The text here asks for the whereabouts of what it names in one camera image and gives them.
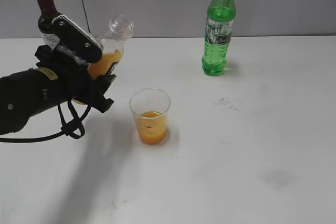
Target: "white table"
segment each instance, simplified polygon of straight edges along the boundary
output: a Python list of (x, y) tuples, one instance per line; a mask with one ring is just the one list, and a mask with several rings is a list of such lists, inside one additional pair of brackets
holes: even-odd
[[(336, 223), (335, 43), (233, 38), (230, 70), (209, 77), (201, 38), (131, 40), (85, 137), (0, 144), (0, 223)], [(39, 44), (0, 40), (1, 76), (32, 67)], [(128, 108), (145, 87), (172, 99), (160, 146), (140, 143)], [(59, 127), (52, 109), (13, 136)]]

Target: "bottle label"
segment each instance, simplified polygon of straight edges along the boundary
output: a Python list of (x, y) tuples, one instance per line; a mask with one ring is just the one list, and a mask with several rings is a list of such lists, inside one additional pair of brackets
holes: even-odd
[(233, 21), (219, 22), (208, 18), (205, 28), (205, 41), (213, 45), (230, 43)]
[(44, 43), (52, 49), (59, 43), (59, 38), (55, 34), (41, 33)]

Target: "white wall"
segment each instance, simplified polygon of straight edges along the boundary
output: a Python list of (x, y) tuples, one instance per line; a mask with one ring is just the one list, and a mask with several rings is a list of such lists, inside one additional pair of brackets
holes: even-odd
[[(117, 13), (135, 22), (136, 37), (202, 37), (211, 0), (84, 0), (91, 32), (102, 34)], [(235, 36), (334, 35), (335, 0), (235, 0)], [(55, 0), (86, 27), (81, 0)], [(36, 0), (0, 0), (0, 37), (37, 37)]]

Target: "plastic cup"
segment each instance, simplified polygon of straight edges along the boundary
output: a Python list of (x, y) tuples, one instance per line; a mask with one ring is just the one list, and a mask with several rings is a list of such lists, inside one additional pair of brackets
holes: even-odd
[(142, 89), (131, 97), (130, 109), (143, 143), (158, 144), (164, 140), (170, 104), (169, 95), (157, 88)]

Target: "orange liquid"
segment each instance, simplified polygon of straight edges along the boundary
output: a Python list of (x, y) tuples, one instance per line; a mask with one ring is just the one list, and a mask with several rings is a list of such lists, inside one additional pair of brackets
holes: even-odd
[(162, 113), (148, 111), (141, 115), (146, 118), (138, 118), (136, 121), (140, 139), (145, 144), (158, 144), (164, 140), (164, 137), (166, 136), (166, 118), (165, 116), (154, 118), (159, 115), (162, 115)]
[(109, 71), (111, 65), (114, 62), (120, 61), (122, 55), (119, 50), (115, 50), (114, 52), (105, 52), (103, 53), (103, 56), (101, 59), (93, 63), (89, 68), (89, 74), (93, 78), (93, 80), (96, 80), (98, 76), (104, 76), (107, 71)]

